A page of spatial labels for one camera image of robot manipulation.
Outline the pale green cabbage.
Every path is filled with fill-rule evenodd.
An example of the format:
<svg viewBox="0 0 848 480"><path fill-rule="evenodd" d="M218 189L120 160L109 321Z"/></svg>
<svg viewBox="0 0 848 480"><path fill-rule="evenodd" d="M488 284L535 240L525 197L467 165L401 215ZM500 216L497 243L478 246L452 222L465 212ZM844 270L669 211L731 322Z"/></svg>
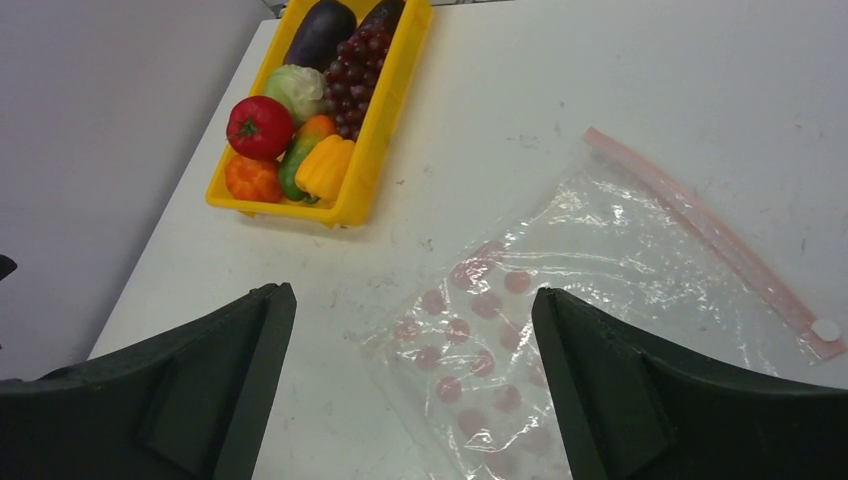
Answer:
<svg viewBox="0 0 848 480"><path fill-rule="evenodd" d="M264 96L281 103L296 127L327 112L324 75L309 67L293 64L275 69L266 80Z"/></svg>

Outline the yellow bell pepper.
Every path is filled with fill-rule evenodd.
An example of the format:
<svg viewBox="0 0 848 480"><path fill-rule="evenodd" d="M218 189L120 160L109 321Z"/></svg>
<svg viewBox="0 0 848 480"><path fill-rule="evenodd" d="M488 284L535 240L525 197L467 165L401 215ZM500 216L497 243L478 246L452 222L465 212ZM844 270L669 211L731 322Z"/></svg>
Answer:
<svg viewBox="0 0 848 480"><path fill-rule="evenodd" d="M295 174L295 184L306 193L306 202L338 199L354 149L354 141L330 135L311 150Z"/></svg>

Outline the red tomato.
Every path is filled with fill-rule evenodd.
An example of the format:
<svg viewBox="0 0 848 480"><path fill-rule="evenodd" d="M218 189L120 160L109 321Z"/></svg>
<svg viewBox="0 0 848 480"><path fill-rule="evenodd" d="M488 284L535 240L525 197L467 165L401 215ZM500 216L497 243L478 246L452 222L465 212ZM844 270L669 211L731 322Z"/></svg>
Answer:
<svg viewBox="0 0 848 480"><path fill-rule="evenodd" d="M295 131L286 107L263 95L239 101L231 110L226 139L233 150L253 160L276 160L287 149Z"/></svg>

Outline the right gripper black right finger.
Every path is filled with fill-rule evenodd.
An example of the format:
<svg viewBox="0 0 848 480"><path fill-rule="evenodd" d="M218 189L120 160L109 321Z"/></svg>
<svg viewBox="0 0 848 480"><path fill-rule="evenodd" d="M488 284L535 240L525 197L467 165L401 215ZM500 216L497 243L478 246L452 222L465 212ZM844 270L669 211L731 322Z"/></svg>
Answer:
<svg viewBox="0 0 848 480"><path fill-rule="evenodd" d="M740 368L542 288L532 323L576 479L843 479L847 393Z"/></svg>

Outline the orange pumpkin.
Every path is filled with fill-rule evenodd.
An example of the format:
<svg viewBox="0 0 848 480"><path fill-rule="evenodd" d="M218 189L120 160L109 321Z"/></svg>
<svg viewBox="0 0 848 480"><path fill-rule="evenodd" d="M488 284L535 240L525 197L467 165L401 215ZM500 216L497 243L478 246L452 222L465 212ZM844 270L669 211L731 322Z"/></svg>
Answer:
<svg viewBox="0 0 848 480"><path fill-rule="evenodd" d="M236 155L224 169L225 184L236 200L278 203L284 198L278 170L276 160L254 160Z"/></svg>

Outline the green orange mango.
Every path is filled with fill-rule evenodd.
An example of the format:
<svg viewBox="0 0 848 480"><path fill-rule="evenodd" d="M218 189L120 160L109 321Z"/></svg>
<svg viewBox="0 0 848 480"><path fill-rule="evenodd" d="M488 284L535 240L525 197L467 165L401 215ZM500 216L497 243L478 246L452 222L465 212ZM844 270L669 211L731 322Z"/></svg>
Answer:
<svg viewBox="0 0 848 480"><path fill-rule="evenodd" d="M334 121L327 115L311 117L297 130L278 170L278 180L287 200L314 203L314 200L310 200L309 195L296 185L295 176L306 156L316 145L335 133Z"/></svg>

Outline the clear zip top bag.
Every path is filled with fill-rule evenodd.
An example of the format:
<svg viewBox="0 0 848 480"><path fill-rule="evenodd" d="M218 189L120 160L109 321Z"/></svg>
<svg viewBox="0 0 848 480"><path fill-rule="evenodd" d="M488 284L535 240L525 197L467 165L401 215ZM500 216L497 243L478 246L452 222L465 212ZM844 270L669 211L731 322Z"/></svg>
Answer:
<svg viewBox="0 0 848 480"><path fill-rule="evenodd" d="M364 343L426 478L576 479L533 329L542 288L724 363L847 393L800 376L846 368L846 316L814 313L694 195L589 129L565 175Z"/></svg>

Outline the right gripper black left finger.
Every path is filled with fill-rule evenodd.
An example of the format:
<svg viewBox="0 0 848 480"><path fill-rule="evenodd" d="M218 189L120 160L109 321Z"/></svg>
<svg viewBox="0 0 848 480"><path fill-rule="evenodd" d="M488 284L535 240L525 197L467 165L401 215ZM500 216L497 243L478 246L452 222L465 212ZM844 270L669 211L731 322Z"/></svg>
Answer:
<svg viewBox="0 0 848 480"><path fill-rule="evenodd" d="M297 302L268 284L32 381L1 384L5 479L249 479Z"/></svg>

